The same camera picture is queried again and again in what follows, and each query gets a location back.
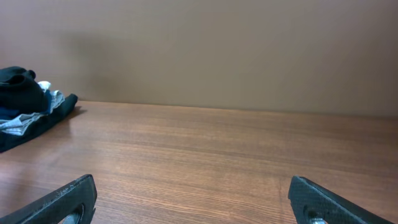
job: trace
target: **beige wall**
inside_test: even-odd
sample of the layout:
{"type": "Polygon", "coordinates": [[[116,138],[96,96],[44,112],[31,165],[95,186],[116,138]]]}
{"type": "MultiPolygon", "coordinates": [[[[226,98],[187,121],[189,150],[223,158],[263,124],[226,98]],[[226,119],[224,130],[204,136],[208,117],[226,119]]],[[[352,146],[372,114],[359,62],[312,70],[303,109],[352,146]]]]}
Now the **beige wall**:
{"type": "Polygon", "coordinates": [[[83,100],[398,115],[396,0],[2,0],[0,66],[83,100]]]}

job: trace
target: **white fabric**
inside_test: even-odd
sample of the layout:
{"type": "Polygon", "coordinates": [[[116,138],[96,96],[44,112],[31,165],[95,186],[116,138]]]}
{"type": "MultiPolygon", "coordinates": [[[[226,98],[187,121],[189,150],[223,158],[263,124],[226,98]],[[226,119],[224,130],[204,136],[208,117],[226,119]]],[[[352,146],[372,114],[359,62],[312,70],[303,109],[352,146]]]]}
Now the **white fabric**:
{"type": "MultiPolygon", "coordinates": [[[[47,81],[38,82],[38,84],[42,88],[43,92],[46,92],[51,87],[51,83],[47,81]]],[[[51,114],[55,108],[59,107],[65,101],[65,98],[62,92],[59,90],[50,91],[50,94],[52,96],[50,108],[51,114]]],[[[12,120],[0,119],[0,130],[7,134],[23,136],[29,125],[43,116],[46,116],[46,114],[31,113],[20,114],[18,117],[12,120]]]]}

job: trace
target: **black cloth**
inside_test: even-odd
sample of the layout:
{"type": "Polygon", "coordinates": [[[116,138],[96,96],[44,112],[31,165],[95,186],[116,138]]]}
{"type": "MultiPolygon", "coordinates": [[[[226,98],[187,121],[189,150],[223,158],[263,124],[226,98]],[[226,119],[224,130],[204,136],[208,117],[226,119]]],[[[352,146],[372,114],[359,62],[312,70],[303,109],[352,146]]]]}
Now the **black cloth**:
{"type": "Polygon", "coordinates": [[[13,134],[6,134],[0,132],[0,152],[5,152],[13,147],[32,140],[52,128],[58,122],[63,120],[70,112],[73,111],[77,102],[77,96],[71,94],[65,98],[65,101],[51,114],[41,117],[36,122],[32,123],[26,130],[23,136],[16,136],[13,134]]]}
{"type": "Polygon", "coordinates": [[[48,99],[35,78],[35,72],[21,67],[0,69],[0,106],[24,114],[46,111],[48,99]]]}

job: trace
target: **folded clothing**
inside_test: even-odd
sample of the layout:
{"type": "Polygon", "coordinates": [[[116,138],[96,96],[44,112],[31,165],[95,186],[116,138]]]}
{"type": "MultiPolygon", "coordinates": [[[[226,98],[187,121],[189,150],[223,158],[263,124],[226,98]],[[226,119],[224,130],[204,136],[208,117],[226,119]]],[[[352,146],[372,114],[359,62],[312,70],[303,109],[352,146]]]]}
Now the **folded clothing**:
{"type": "Polygon", "coordinates": [[[21,67],[0,69],[0,106],[24,114],[46,111],[49,103],[35,78],[35,72],[21,67]]]}
{"type": "Polygon", "coordinates": [[[32,123],[26,129],[23,136],[0,132],[0,152],[5,152],[13,147],[30,141],[52,128],[73,111],[77,99],[77,96],[74,94],[66,97],[65,101],[59,107],[55,108],[51,114],[42,116],[36,122],[32,123]]]}
{"type": "Polygon", "coordinates": [[[0,106],[0,119],[10,120],[18,116],[19,110],[9,110],[0,106]]]}
{"type": "Polygon", "coordinates": [[[26,129],[33,122],[37,121],[40,117],[51,114],[52,111],[59,107],[61,103],[65,100],[63,94],[58,91],[50,91],[51,83],[47,81],[38,83],[42,92],[45,93],[49,102],[49,109],[43,111],[42,113],[31,113],[31,114],[20,114],[12,120],[0,119],[0,131],[7,134],[14,134],[18,136],[24,135],[26,129]]]}

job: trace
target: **wooden table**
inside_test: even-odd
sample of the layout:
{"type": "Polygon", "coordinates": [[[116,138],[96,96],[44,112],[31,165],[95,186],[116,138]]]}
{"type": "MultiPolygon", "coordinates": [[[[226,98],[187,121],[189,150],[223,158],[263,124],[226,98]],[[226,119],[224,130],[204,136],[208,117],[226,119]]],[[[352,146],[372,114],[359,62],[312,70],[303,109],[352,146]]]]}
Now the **wooden table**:
{"type": "Polygon", "coordinates": [[[398,119],[78,106],[0,154],[0,216],[93,174],[93,223],[295,223],[297,174],[398,222],[398,119]]]}

